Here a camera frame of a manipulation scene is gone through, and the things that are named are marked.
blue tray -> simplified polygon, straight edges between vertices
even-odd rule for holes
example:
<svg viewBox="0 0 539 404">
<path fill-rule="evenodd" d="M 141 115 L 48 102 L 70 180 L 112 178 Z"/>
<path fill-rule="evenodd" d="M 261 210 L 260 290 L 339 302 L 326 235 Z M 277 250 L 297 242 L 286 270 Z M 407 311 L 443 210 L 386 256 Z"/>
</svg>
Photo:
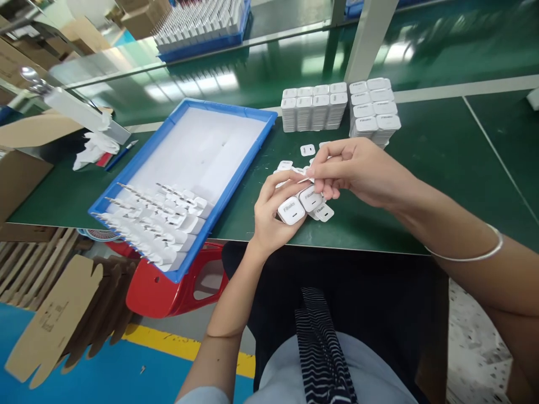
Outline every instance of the blue tray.
<svg viewBox="0 0 539 404">
<path fill-rule="evenodd" d="M 107 211 L 107 208 L 110 205 L 110 202 L 105 199 L 105 197 L 115 198 L 122 187 L 117 183 L 127 184 L 136 174 L 137 170 L 142 166 L 142 164 L 149 158 L 149 156 L 155 151 L 157 146 L 163 141 L 164 138 L 170 133 L 174 126 L 182 119 L 182 116 L 186 113 L 189 108 L 199 108 L 206 109 L 208 111 L 221 112 L 224 114 L 236 115 L 239 117 L 252 118 L 258 121 L 265 122 L 265 126 L 261 133 L 258 135 L 253 146 L 249 149 L 243 160 L 241 161 L 238 169 L 233 175 L 232 179 L 229 181 L 225 190 L 222 192 L 219 197 L 218 202 L 215 204 L 213 210 L 211 211 L 209 217 L 206 219 L 206 222 L 202 229 L 200 230 L 197 239 L 195 240 L 193 246 L 187 253 L 186 258 L 181 263 L 179 268 L 170 271 L 164 272 L 167 278 L 175 283 L 179 283 L 183 276 L 189 270 L 189 267 L 193 263 L 193 260 L 198 254 L 198 251 L 202 248 L 205 240 L 208 238 L 208 235 L 211 233 L 213 226 L 217 223 L 221 213 L 223 212 L 226 204 L 229 202 L 234 191 L 236 190 L 241 179 L 247 172 L 247 169 L 253 162 L 254 157 L 260 150 L 262 143 L 266 139 L 268 133 L 270 132 L 271 127 L 273 126 L 275 119 L 277 118 L 276 112 L 271 111 L 261 111 L 254 108 L 244 108 L 237 107 L 235 105 L 225 105 L 218 104 L 209 101 L 200 101 L 195 99 L 184 99 L 180 105 L 170 114 L 170 116 L 164 121 L 163 125 L 152 135 L 152 137 L 144 144 L 144 146 L 139 150 L 139 152 L 133 157 L 129 164 L 122 170 L 122 172 L 111 182 L 105 192 L 99 197 L 99 199 L 90 207 L 88 213 L 104 213 Z M 99 220 L 101 224 L 108 227 L 106 223 Z"/>
<path fill-rule="evenodd" d="M 185 59 L 241 44 L 245 35 L 245 29 L 247 28 L 247 20 L 250 10 L 251 0 L 245 0 L 245 8 L 241 18 L 240 30 L 237 34 L 221 36 L 219 38 L 207 40 L 206 42 L 200 42 L 188 47 L 174 49 L 170 52 L 160 53 L 157 55 L 157 57 L 165 63 L 170 63 L 180 59 Z"/>
</svg>

black pants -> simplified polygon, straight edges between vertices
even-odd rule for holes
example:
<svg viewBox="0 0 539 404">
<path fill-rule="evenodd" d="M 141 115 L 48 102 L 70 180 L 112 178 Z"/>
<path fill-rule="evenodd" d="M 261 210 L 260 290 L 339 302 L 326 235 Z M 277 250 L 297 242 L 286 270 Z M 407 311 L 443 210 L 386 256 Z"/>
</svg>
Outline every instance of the black pants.
<svg viewBox="0 0 539 404">
<path fill-rule="evenodd" d="M 247 244 L 228 242 L 229 279 Z M 324 292 L 335 329 L 364 342 L 391 366 L 418 402 L 415 384 L 424 337 L 433 322 L 436 263 L 425 256 L 284 246 L 267 260 L 247 326 L 256 340 L 254 391 L 271 355 L 295 334 L 301 287 Z"/>
</svg>

blue floor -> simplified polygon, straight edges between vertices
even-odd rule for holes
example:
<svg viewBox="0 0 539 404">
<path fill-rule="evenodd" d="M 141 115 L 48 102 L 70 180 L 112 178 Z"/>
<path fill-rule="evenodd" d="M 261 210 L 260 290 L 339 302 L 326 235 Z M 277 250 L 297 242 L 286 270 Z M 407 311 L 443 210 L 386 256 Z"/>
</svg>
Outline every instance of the blue floor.
<svg viewBox="0 0 539 404">
<path fill-rule="evenodd" d="M 119 38 L 119 40 L 116 41 L 114 46 L 118 47 L 118 46 L 125 45 L 131 42 L 136 42 L 136 39 L 133 38 L 133 36 L 131 35 L 129 31 L 125 30 L 124 34 Z"/>
<path fill-rule="evenodd" d="M 0 304 L 2 364 L 33 315 Z M 114 346 L 106 344 L 96 357 L 81 360 L 66 375 L 60 374 L 59 366 L 35 390 L 28 388 L 30 380 L 22 384 L 2 368 L 0 401 L 9 404 L 173 403 L 190 367 L 188 360 L 120 341 Z M 253 380 L 237 376 L 234 403 L 243 403 L 252 391 Z"/>
</svg>

bracelet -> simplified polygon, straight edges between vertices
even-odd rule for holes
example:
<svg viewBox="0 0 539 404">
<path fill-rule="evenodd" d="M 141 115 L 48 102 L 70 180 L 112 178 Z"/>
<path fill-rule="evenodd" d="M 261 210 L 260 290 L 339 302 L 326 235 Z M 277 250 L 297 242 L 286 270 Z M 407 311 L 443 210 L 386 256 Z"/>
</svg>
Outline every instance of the bracelet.
<svg viewBox="0 0 539 404">
<path fill-rule="evenodd" d="M 494 232 L 496 233 L 496 235 L 498 236 L 498 244 L 496 247 L 494 247 L 494 249 L 490 252 L 487 252 L 486 254 L 483 254 L 483 255 L 480 255 L 479 257 L 475 257 L 475 258 L 449 258 L 449 257 L 445 257 L 443 255 L 440 255 L 440 254 L 436 254 L 434 251 L 431 251 L 427 246 L 424 246 L 427 251 L 429 253 L 431 253 L 432 255 L 436 255 L 437 257 L 439 258 L 443 258 L 447 261 L 453 261 L 453 262 L 474 262 L 474 261 L 482 261 L 484 259 L 487 259 L 487 258 L 490 258 L 492 257 L 494 254 L 496 254 L 498 251 L 501 250 L 501 248 L 503 247 L 504 245 L 504 235 L 500 233 L 500 231 L 494 227 L 494 226 L 491 226 L 490 224 L 487 223 L 487 226 L 489 226 L 492 230 L 494 230 Z"/>
</svg>

red plastic stool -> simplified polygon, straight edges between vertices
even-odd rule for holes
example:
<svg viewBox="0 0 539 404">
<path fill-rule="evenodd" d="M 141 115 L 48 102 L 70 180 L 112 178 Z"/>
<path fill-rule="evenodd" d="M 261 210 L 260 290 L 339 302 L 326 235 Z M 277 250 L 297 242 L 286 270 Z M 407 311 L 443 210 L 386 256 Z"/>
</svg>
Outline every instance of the red plastic stool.
<svg viewBox="0 0 539 404">
<path fill-rule="evenodd" d="M 201 300 L 194 297 L 197 278 L 202 268 L 210 261 L 221 260 L 222 245 L 204 243 L 204 246 L 210 248 L 200 250 L 180 283 L 173 283 L 159 269 L 143 259 L 129 286 L 127 307 L 146 317 L 164 318 L 187 313 L 219 300 L 229 282 L 224 271 L 217 293 Z"/>
</svg>

